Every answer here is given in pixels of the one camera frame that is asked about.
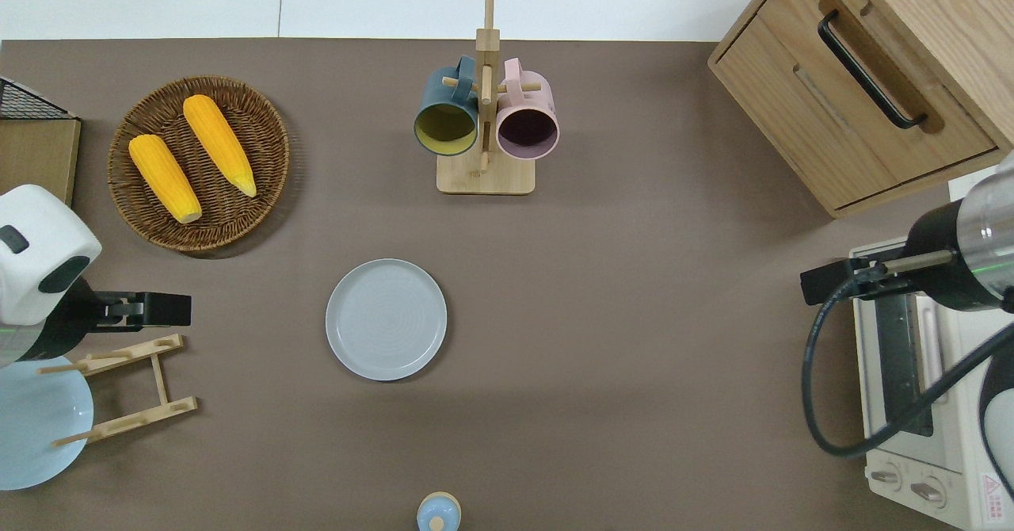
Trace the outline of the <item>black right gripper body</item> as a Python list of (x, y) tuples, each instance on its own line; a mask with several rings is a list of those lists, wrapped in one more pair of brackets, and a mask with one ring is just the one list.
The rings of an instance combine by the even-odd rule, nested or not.
[(942, 306), (956, 311), (985, 311), (999, 308), (1002, 301), (977, 282), (973, 271), (961, 257), (957, 220), (963, 199), (928, 211), (910, 228), (902, 257), (951, 250), (955, 257), (942, 266), (932, 266), (888, 278), (877, 285), (859, 285), (860, 300), (875, 300), (888, 294), (923, 292)]

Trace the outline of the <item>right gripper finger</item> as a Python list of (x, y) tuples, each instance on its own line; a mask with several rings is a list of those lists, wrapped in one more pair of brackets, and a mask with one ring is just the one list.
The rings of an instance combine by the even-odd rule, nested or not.
[(801, 290), (834, 290), (841, 283), (856, 287), (854, 276), (860, 263), (857, 260), (834, 260), (830, 263), (808, 269), (800, 273)]
[(822, 306), (832, 299), (851, 299), (858, 292), (855, 281), (802, 282), (802, 296), (808, 306)]

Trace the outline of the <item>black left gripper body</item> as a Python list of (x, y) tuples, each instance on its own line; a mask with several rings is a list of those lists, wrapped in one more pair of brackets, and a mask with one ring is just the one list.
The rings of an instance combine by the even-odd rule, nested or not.
[(149, 292), (98, 290), (77, 279), (55, 306), (21, 361), (51, 359), (69, 353), (91, 333), (140, 331), (149, 303)]

